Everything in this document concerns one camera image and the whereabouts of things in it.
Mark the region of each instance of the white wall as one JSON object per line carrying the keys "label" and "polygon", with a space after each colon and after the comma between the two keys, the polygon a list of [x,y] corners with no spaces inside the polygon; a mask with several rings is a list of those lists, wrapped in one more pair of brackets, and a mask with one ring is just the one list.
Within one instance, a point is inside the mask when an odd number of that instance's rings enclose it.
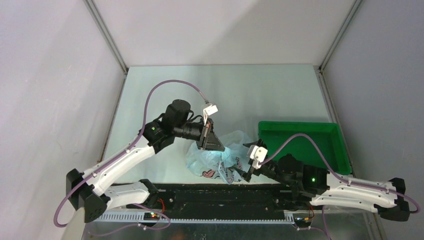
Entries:
{"label": "white wall", "polygon": [[2,1],[0,13],[0,239],[60,239],[65,175],[99,159],[123,75],[83,1]]}
{"label": "white wall", "polygon": [[[422,0],[364,1],[324,74],[358,174],[404,178],[407,195],[421,205],[423,13]],[[424,213],[382,221],[390,240],[423,238]]]}
{"label": "white wall", "polygon": [[354,0],[97,0],[129,66],[319,65]]}

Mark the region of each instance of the green bin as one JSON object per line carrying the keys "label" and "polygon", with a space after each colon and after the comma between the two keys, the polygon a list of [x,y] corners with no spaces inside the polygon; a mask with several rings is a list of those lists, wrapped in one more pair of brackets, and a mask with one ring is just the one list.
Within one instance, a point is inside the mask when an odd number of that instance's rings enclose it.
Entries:
{"label": "green bin", "polygon": [[[260,121],[258,130],[259,138],[268,148],[268,156],[275,153],[289,137],[302,133],[313,139],[334,171],[342,175],[352,172],[342,133],[336,123]],[[302,136],[289,142],[273,161],[278,161],[287,154],[307,165],[327,168],[315,147]]]}

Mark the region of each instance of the plastic bag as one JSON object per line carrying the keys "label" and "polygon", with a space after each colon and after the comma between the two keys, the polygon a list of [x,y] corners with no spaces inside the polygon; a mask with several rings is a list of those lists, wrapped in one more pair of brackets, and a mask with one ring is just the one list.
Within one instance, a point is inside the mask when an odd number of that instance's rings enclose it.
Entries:
{"label": "plastic bag", "polygon": [[202,151],[193,142],[186,155],[187,168],[196,176],[221,178],[226,184],[240,182],[242,178],[234,168],[246,171],[249,167],[249,148],[243,144],[251,143],[252,139],[237,130],[219,137],[219,140],[225,146],[225,151]]}

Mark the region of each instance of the white table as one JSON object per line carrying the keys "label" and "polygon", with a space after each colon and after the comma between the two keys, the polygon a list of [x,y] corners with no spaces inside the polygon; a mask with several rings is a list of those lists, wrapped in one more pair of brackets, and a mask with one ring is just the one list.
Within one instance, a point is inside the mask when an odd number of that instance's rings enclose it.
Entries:
{"label": "white table", "polygon": [[[109,159],[138,133],[151,88],[169,79],[190,82],[217,104],[212,116],[218,136],[235,130],[258,137],[259,121],[328,122],[329,116],[314,68],[310,64],[133,66],[129,69],[105,151]],[[175,99],[191,104],[201,114],[203,100],[191,87],[180,83],[160,86],[152,95],[147,123],[164,113]],[[152,183],[224,184],[220,179],[194,176],[186,168],[186,153],[192,142],[175,139],[173,145],[146,159],[118,182],[149,179]],[[253,176],[250,184],[276,183]]]}

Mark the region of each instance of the blue plastic bag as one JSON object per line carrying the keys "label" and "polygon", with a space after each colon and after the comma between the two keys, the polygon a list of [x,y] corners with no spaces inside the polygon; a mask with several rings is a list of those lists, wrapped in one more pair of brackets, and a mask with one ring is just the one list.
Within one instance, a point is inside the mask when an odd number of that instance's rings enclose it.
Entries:
{"label": "blue plastic bag", "polygon": [[219,140],[225,146],[225,151],[202,151],[193,142],[186,155],[187,168],[196,176],[221,178],[226,184],[240,182],[242,178],[233,168],[244,171],[249,168],[249,149],[243,144],[251,143],[252,139],[237,130],[221,136]]}

